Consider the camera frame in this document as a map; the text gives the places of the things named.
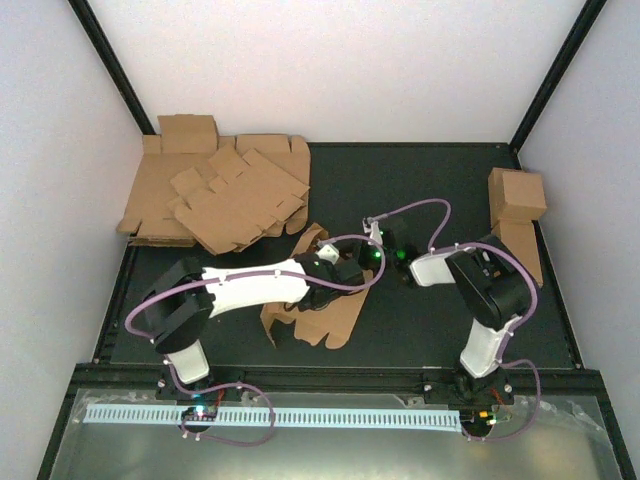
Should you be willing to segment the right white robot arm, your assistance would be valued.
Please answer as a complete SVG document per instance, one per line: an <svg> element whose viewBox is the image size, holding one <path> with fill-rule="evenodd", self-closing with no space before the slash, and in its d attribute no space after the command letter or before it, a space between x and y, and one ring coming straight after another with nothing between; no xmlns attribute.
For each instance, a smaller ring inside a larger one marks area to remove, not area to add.
<svg viewBox="0 0 640 480"><path fill-rule="evenodd" d="M479 402L492 388L506 383L501 371L504 351L519 326L535 312L537 284L494 235L475 243L456 244L421 253L403 245L390 231L370 233L381 243L361 244L359 261L377 268L385 258L412 287L453 284L471 313L465 347L452 374L451 389L464 403Z"/></svg>

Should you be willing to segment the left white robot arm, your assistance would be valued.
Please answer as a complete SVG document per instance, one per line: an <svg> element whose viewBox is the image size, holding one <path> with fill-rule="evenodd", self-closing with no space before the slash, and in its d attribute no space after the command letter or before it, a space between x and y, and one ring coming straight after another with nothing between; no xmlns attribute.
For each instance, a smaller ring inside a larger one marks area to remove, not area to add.
<svg viewBox="0 0 640 480"><path fill-rule="evenodd" d="M125 328L148 339L173 368L181 389L202 399L215 384L200 341L209 320L273 303L314 310L370 285L357 261L335 254L302 253L270 265L235 269L183 260L156 281L126 317Z"/></svg>

